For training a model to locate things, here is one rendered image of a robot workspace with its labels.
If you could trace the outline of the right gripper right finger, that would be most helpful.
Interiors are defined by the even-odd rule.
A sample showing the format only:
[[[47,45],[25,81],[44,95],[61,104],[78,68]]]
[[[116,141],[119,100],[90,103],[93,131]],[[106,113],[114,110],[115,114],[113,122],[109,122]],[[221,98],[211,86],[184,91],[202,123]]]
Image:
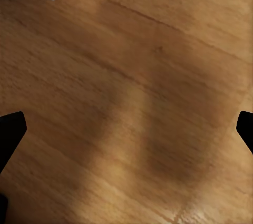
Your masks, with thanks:
[[[241,111],[236,129],[253,154],[253,113]]]

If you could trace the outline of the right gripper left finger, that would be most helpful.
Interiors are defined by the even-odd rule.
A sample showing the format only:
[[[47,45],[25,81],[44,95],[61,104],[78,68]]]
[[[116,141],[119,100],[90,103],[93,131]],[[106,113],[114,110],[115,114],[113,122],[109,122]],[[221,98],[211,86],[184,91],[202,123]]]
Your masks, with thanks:
[[[22,111],[0,117],[0,173],[27,131]]]

